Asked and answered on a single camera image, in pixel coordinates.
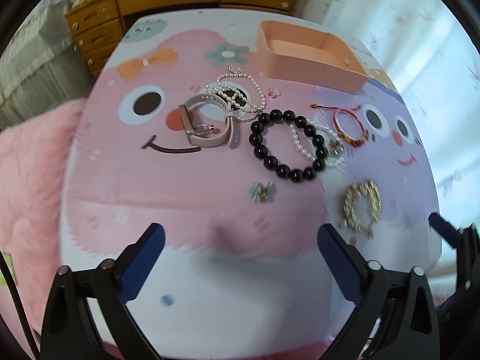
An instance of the black bead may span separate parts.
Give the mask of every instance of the black bead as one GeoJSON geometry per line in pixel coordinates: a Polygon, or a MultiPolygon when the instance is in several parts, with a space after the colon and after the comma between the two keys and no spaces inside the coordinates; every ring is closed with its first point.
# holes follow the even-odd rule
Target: black bead
{"type": "Polygon", "coordinates": [[[300,183],[303,181],[303,173],[300,169],[294,169],[290,172],[290,179],[294,183],[300,183]]]}
{"type": "Polygon", "coordinates": [[[325,164],[325,161],[321,158],[318,158],[316,159],[313,163],[313,168],[318,171],[318,172],[321,172],[323,169],[326,168],[326,164],[325,164]]]}
{"type": "Polygon", "coordinates": [[[279,109],[273,109],[270,111],[270,119],[273,120],[275,123],[283,122],[282,117],[282,111],[280,111],[279,109]]]}
{"type": "Polygon", "coordinates": [[[295,126],[298,128],[304,128],[307,125],[307,118],[304,116],[297,116],[295,118],[295,126]]]}
{"type": "Polygon", "coordinates": [[[291,110],[285,111],[283,113],[283,120],[285,120],[288,123],[291,123],[295,120],[295,113],[291,110]]]}
{"type": "Polygon", "coordinates": [[[253,154],[255,155],[255,157],[259,158],[259,159],[264,159],[265,157],[268,156],[268,149],[266,146],[263,146],[263,145],[256,145],[254,148],[253,148],[253,154]]]}
{"type": "Polygon", "coordinates": [[[317,129],[313,124],[309,124],[308,126],[305,126],[303,132],[307,137],[313,137],[317,133],[317,129]]]}
{"type": "Polygon", "coordinates": [[[286,165],[279,165],[277,169],[275,169],[275,173],[277,173],[277,176],[281,179],[288,179],[290,176],[290,168],[286,165]]]}
{"type": "Polygon", "coordinates": [[[265,159],[263,160],[263,166],[268,170],[275,170],[277,165],[278,165],[278,160],[272,155],[265,157],[265,159]]]}
{"type": "Polygon", "coordinates": [[[321,158],[321,159],[327,158],[328,156],[327,148],[324,146],[319,147],[316,151],[316,155],[317,155],[317,158],[321,158]]]}
{"type": "Polygon", "coordinates": [[[253,132],[248,137],[248,142],[250,142],[250,145],[256,146],[263,142],[263,137],[259,132],[253,132]]]}
{"type": "Polygon", "coordinates": [[[315,136],[311,139],[311,143],[312,143],[313,146],[322,147],[323,144],[325,143],[325,138],[322,137],[321,135],[315,135],[315,136]]]}
{"type": "Polygon", "coordinates": [[[259,122],[258,120],[255,120],[250,125],[250,130],[251,130],[251,132],[262,132],[263,131],[263,124],[261,122],[259,122]]]}
{"type": "Polygon", "coordinates": [[[270,114],[263,113],[260,114],[258,117],[258,121],[261,122],[264,126],[266,126],[268,123],[270,123],[270,114]]]}
{"type": "Polygon", "coordinates": [[[317,176],[317,172],[315,172],[315,169],[308,167],[303,169],[303,177],[305,180],[313,180],[317,176]]]}

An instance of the table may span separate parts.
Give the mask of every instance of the table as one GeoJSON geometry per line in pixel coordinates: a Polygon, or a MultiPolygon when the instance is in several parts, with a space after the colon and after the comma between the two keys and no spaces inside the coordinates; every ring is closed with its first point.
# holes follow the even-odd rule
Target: table
{"type": "MultiPolygon", "coordinates": [[[[422,140],[401,97],[358,40],[336,34],[383,85],[370,79],[350,95],[269,79],[259,71],[255,39],[261,21],[325,31],[320,25],[225,9],[147,16],[140,24],[147,20],[162,23],[162,29],[123,39],[79,124],[62,204],[61,259],[73,269],[92,268],[116,258],[151,222],[162,224],[166,247],[139,297],[128,304],[162,356],[247,358],[338,333],[351,306],[317,249],[316,233],[325,222],[333,223],[365,259],[388,269],[428,270],[435,264],[441,240],[429,230],[427,217],[438,203],[422,140]],[[195,150],[177,107],[214,83],[229,64],[241,66],[264,91],[281,92],[267,100],[267,111],[291,109],[331,126],[329,112],[311,109],[311,103],[361,104],[357,114],[369,141],[346,147],[342,166],[301,184],[277,178],[253,156],[249,123],[236,122],[233,147],[195,150]],[[346,186],[365,178],[378,183],[382,200],[372,240],[338,226],[346,186]],[[275,184],[273,202],[251,200],[254,181],[275,184]]],[[[258,104],[247,80],[231,82],[258,104]]],[[[194,121],[223,126],[219,108],[209,104],[198,108],[194,121]]],[[[347,117],[340,122],[347,132],[358,133],[347,117]]],[[[265,138],[282,163],[307,166],[285,125],[270,127],[265,138]]],[[[367,210],[360,206],[358,211],[367,210]]],[[[94,316],[108,339],[95,307],[94,316]]]]}

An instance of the pink charm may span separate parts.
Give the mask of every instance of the pink charm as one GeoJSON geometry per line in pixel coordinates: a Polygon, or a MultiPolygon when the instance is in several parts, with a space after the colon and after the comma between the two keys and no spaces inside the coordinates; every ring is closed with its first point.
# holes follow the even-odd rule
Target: pink charm
{"type": "Polygon", "coordinates": [[[277,88],[268,88],[268,97],[271,99],[276,99],[281,95],[280,91],[277,88]]]}

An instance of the jewelry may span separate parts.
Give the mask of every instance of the jewelry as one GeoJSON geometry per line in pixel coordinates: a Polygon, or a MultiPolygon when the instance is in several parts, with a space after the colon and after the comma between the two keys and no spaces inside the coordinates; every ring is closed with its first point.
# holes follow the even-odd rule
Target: jewelry
{"type": "MultiPolygon", "coordinates": [[[[338,135],[334,131],[329,129],[327,126],[322,126],[319,123],[314,123],[313,121],[309,120],[304,116],[296,117],[294,123],[291,123],[289,126],[293,144],[295,145],[296,149],[308,160],[312,162],[315,161],[315,156],[311,154],[308,150],[306,150],[300,143],[297,133],[297,127],[305,128],[309,125],[314,126],[317,130],[326,133],[330,137],[330,147],[332,148],[332,150],[327,152],[329,160],[327,161],[326,158],[324,158],[326,166],[328,168],[333,168],[340,165],[343,161],[343,144],[340,141],[338,135]]],[[[319,147],[319,145],[323,146],[325,142],[325,138],[322,135],[314,135],[311,138],[312,144],[315,147],[319,147]]]]}
{"type": "Polygon", "coordinates": [[[361,184],[353,183],[347,187],[344,199],[343,214],[345,219],[343,225],[349,226],[356,233],[367,233],[368,238],[372,239],[374,233],[371,227],[378,222],[382,211],[377,183],[370,178],[366,178],[361,184]],[[353,208],[353,202],[365,195],[368,195],[370,203],[370,223],[367,226],[360,223],[353,208]]]}
{"type": "Polygon", "coordinates": [[[282,93],[277,89],[277,88],[268,88],[267,95],[270,97],[270,99],[276,99],[279,97],[282,93]]]}
{"type": "Polygon", "coordinates": [[[239,117],[234,115],[233,117],[235,120],[239,122],[250,122],[251,120],[256,119],[258,114],[260,114],[263,110],[265,110],[266,107],[266,99],[265,99],[265,94],[263,93],[263,90],[260,88],[260,86],[257,84],[257,82],[254,80],[252,76],[248,76],[246,74],[242,74],[242,69],[239,67],[237,69],[234,69],[231,65],[229,66],[229,71],[230,73],[226,74],[221,74],[220,76],[217,77],[217,84],[219,85],[220,88],[217,88],[212,85],[207,85],[205,87],[206,92],[212,93],[213,95],[218,95],[220,97],[223,97],[227,103],[229,103],[232,108],[236,107],[237,109],[246,112],[246,113],[251,113],[255,114],[253,116],[249,117],[239,117]],[[251,81],[253,86],[255,86],[256,90],[260,94],[260,97],[262,99],[262,105],[260,107],[257,107],[256,105],[252,104],[250,100],[248,100],[247,97],[245,97],[237,88],[232,87],[231,85],[226,85],[222,84],[222,80],[224,78],[246,78],[251,81]],[[233,95],[230,97],[226,94],[226,92],[231,91],[233,92],[233,95]],[[238,98],[241,98],[245,102],[245,106],[240,105],[237,103],[235,100],[238,98]]]}
{"type": "MultiPolygon", "coordinates": [[[[263,166],[268,170],[274,170],[278,177],[281,179],[292,180],[294,183],[299,183],[306,180],[313,180],[317,176],[317,171],[322,171],[326,168],[325,157],[328,155],[328,150],[323,146],[323,143],[318,143],[316,156],[317,159],[314,159],[312,166],[305,168],[303,171],[300,169],[293,169],[284,164],[278,164],[276,157],[268,155],[268,148],[265,145],[262,145],[263,137],[262,131],[265,126],[271,124],[273,121],[275,123],[292,123],[295,120],[295,114],[293,111],[285,111],[283,114],[280,110],[274,109],[270,114],[263,113],[259,115],[258,120],[253,122],[250,125],[251,135],[248,138],[250,144],[254,147],[253,154],[260,160],[263,160],[263,166]]],[[[316,128],[312,125],[308,125],[304,128],[305,134],[307,136],[315,136],[316,128]]]]}
{"type": "Polygon", "coordinates": [[[338,107],[325,107],[323,105],[319,104],[311,104],[312,108],[321,108],[321,109],[328,109],[331,111],[334,111],[333,113],[333,125],[335,126],[335,129],[337,130],[337,133],[340,138],[342,138],[346,143],[349,145],[352,145],[353,147],[359,147],[363,145],[367,140],[368,140],[368,131],[363,127],[362,121],[359,119],[357,115],[355,115],[354,111],[358,111],[362,109],[362,106],[359,105],[356,108],[338,108],[338,107]],[[349,115],[352,119],[354,119],[358,125],[360,126],[361,130],[361,138],[360,139],[354,139],[347,135],[344,130],[340,128],[340,125],[338,123],[338,115],[340,114],[346,114],[349,115]]]}
{"type": "Polygon", "coordinates": [[[230,139],[229,139],[229,145],[230,145],[233,138],[233,129],[234,129],[233,114],[231,111],[230,104],[225,103],[224,100],[221,99],[220,97],[215,95],[209,96],[209,95],[198,94],[194,97],[189,98],[184,104],[180,105],[178,107],[178,112],[180,113],[180,119],[183,124],[183,128],[187,134],[188,142],[190,142],[190,144],[192,144],[193,146],[199,146],[199,147],[218,146],[218,145],[221,145],[223,142],[225,142],[229,134],[230,134],[230,139]],[[224,132],[222,132],[220,135],[215,136],[214,138],[205,138],[204,135],[215,132],[217,130],[215,126],[201,124],[194,127],[191,122],[188,111],[197,107],[202,103],[211,103],[211,104],[218,105],[225,112],[226,129],[224,132]]]}
{"type": "Polygon", "coordinates": [[[251,199],[255,203],[268,203],[272,200],[273,188],[269,181],[267,185],[262,185],[254,181],[250,187],[251,199]]]}

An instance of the pink box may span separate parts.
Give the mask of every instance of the pink box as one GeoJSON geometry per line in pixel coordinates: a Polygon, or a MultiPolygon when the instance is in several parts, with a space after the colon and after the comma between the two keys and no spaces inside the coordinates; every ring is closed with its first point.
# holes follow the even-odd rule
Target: pink box
{"type": "Polygon", "coordinates": [[[369,76],[337,36],[280,21],[260,23],[260,70],[270,78],[297,81],[355,94],[369,76]]]}

